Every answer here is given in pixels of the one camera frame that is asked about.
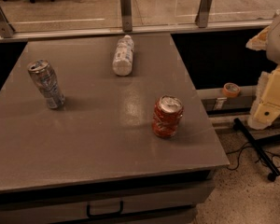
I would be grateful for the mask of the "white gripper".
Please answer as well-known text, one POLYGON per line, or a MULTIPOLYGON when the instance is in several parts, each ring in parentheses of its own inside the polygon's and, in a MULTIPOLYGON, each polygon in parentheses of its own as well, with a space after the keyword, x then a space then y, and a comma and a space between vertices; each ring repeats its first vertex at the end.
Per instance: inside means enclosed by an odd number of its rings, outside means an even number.
MULTIPOLYGON (((256 51, 266 50, 267 58, 280 64, 280 10, 276 12, 270 27, 265 27, 250 38, 245 46, 256 51)), ((271 126, 279 115, 280 65, 271 73, 261 73, 247 124, 252 129, 263 130, 271 126)))

